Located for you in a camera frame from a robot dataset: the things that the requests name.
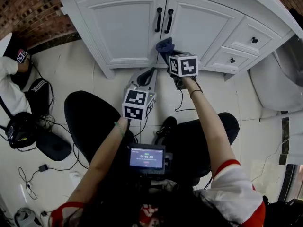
cabinet door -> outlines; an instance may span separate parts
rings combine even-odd
[[[157,62],[155,46],[165,4],[166,0],[85,0],[78,7],[107,65],[145,64]],[[161,18],[157,8],[162,8]]]
[[[172,37],[176,50],[196,54],[204,66],[243,17],[207,0],[167,0],[161,40]],[[158,63],[164,63],[160,56]]]

black shoe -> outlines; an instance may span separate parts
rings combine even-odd
[[[168,117],[168,118],[164,121],[161,130],[158,131],[158,132],[156,133],[158,137],[157,137],[157,139],[156,139],[156,141],[155,141],[155,145],[158,144],[158,141],[159,141],[160,139],[166,138],[166,137],[170,134],[171,130],[172,130],[174,127],[176,127],[176,125],[177,125],[177,120],[176,120],[174,117],[171,117],[171,116]]]

white cabinet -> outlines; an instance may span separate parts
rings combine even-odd
[[[273,12],[258,0],[61,1],[109,79],[115,68],[166,67],[155,46],[169,37],[176,50],[198,56],[200,70],[238,74],[294,34],[284,7]]]
[[[207,0],[167,0],[161,40],[172,37],[177,50],[196,54],[203,66],[243,17]],[[160,56],[158,63],[165,63]]]
[[[246,16],[224,46],[260,56],[280,39],[274,31]]]
[[[155,45],[165,4],[166,0],[84,0],[78,7],[107,65],[151,64],[157,62]]]
[[[207,68],[221,69],[222,72],[236,74],[257,56],[222,46],[206,65]]]

white stripe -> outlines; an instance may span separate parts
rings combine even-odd
[[[36,91],[45,81],[40,81],[37,86],[35,86],[32,90]]]
[[[44,81],[44,83],[42,83],[36,90],[33,90],[34,92],[38,91],[45,83],[47,83],[46,81]]]
[[[37,87],[39,87],[40,86],[40,84],[41,83],[43,83],[43,82],[45,82],[45,80],[42,80],[42,81],[40,81],[39,83],[38,83],[38,85],[36,85],[32,90],[36,90],[37,89]]]

black pants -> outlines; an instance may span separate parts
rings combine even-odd
[[[38,78],[30,86],[27,92],[24,92],[29,102],[32,114],[36,119],[48,114],[49,110],[49,85],[42,78]]]
[[[71,93],[64,103],[66,122],[76,146],[91,162],[95,152],[120,118],[119,112],[97,96],[78,91]],[[239,132],[239,124],[230,113],[219,117],[232,144]],[[128,131],[123,138],[112,168],[123,171],[128,164],[127,144],[132,142]],[[164,140],[166,152],[173,154],[172,176],[169,179],[180,182],[192,181],[210,171],[207,142],[199,120],[181,123]]]

